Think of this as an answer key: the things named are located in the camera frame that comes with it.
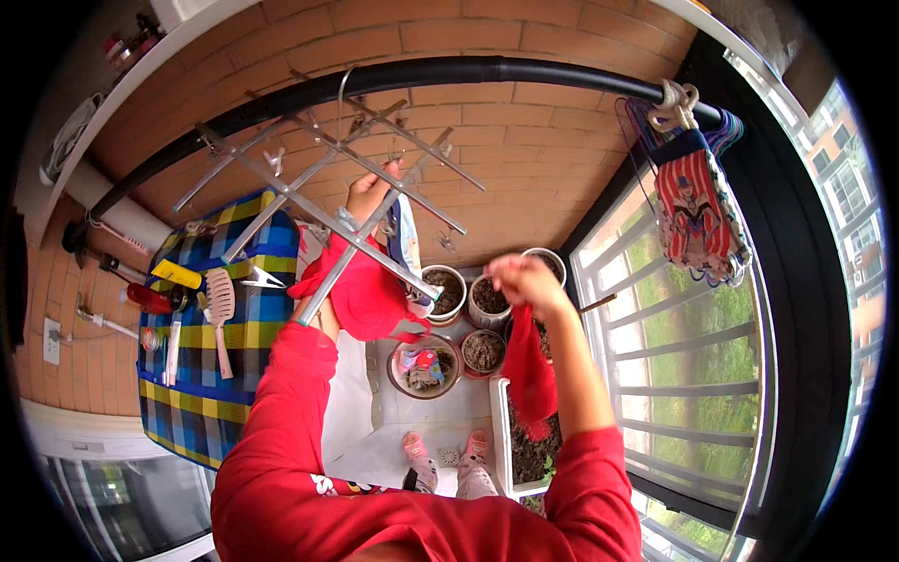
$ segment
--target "plaid cloth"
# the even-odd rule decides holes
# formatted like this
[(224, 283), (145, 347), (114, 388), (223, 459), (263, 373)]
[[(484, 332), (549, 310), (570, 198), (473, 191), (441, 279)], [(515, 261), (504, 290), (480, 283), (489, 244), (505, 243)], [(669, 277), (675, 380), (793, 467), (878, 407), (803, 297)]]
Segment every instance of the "plaid cloth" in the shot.
[[(205, 219), (218, 225), (214, 236), (197, 237), (175, 230), (150, 264), (152, 271), (163, 258), (189, 270), (205, 273), (225, 267), (231, 279), (255, 279), (256, 265), (288, 287), (296, 282), (299, 231), (284, 211), (253, 237), (245, 249), (246, 259), (223, 265), (221, 255), (231, 246), (259, 212), (275, 198), (271, 188), (251, 193), (215, 210)], [(147, 286), (166, 292), (172, 283), (151, 276)], [(162, 349), (145, 352), (138, 345), (140, 415), (147, 437), (171, 452), (206, 468), (218, 470), (237, 444), (255, 398), (256, 386), (268, 364), (271, 342), (293, 312), (293, 299), (286, 291), (234, 283), (236, 309), (224, 325), (225, 344), (232, 379), (218, 371), (215, 331), (205, 321), (196, 299), (180, 314), (141, 314), (140, 331), (153, 327), (166, 337), (173, 320), (181, 320), (177, 381), (163, 385), (165, 357)]]

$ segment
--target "black metal rod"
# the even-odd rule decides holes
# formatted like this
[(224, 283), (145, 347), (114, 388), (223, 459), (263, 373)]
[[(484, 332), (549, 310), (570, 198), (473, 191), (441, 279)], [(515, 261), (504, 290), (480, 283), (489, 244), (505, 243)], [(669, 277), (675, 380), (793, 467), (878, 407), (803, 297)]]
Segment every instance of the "black metal rod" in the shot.
[[(233, 135), (253, 125), (337, 99), (344, 71), (312, 78), (271, 92), (206, 122), (221, 137)], [(636, 78), (598, 68), (534, 58), (433, 57), (386, 62), (355, 68), (346, 81), (345, 96), (374, 94), (387, 90), (424, 85), (478, 84), (483, 82), (536, 82), (602, 90), (648, 100), (662, 101), (662, 87)], [(697, 103), (693, 110), (700, 124), (716, 127), (721, 122), (717, 109)], [(112, 186), (91, 209), (99, 219), (122, 198), (168, 166), (204, 148), (206, 143), (195, 129), (181, 135)], [(87, 223), (70, 228), (68, 235), (83, 236)]]

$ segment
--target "electrical outlet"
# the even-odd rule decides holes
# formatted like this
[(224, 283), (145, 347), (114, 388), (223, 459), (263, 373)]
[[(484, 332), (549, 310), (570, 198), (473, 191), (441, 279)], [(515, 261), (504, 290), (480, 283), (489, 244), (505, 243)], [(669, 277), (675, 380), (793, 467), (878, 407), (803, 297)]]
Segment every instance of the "electrical outlet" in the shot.
[(59, 365), (59, 342), (50, 337), (51, 331), (59, 334), (59, 322), (44, 318), (44, 361)]

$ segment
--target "grass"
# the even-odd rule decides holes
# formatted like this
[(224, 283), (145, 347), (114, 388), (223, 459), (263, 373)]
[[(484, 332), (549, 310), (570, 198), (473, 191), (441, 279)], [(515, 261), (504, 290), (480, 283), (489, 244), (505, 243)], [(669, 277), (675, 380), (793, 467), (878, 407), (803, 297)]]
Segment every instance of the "grass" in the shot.
[[(636, 212), (625, 226), (634, 224)], [(658, 233), (652, 228), (627, 250), (630, 271), (635, 272), (662, 255)], [(641, 308), (672, 297), (696, 281), (673, 265), (668, 265), (634, 286)], [(643, 320), (647, 348), (683, 342), (752, 321), (752, 285), (748, 281), (736, 289), (721, 287), (676, 308)], [(758, 376), (757, 345), (751, 337), (715, 343), (696, 350), (666, 353), (648, 358), (651, 384), (655, 387), (736, 382)], [(731, 397), (652, 397), (652, 421), (657, 424), (749, 433), (755, 430), (758, 395)], [(653, 452), (658, 458), (708, 473), (710, 476), (745, 480), (752, 462), (752, 449), (713, 443), (687, 442), (653, 436)], [(679, 513), (661, 511), (658, 522), (690, 538), (703, 548), (720, 552), (726, 535)]]

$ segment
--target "foot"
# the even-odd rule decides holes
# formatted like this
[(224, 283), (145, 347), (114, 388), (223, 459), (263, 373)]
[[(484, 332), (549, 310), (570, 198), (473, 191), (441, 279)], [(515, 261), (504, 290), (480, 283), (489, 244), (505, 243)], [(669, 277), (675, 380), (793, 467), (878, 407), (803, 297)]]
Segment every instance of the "foot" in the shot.
[(487, 449), (489, 445), (487, 444), (487, 440), (489, 439), (489, 435), (483, 429), (475, 429), (468, 436), (468, 443), (465, 446), (465, 456), (471, 457), (481, 457), (483, 458), (487, 454)]
[(403, 436), (403, 449), (410, 462), (428, 455), (428, 450), (424, 448), (422, 436), (416, 432), (409, 432)]

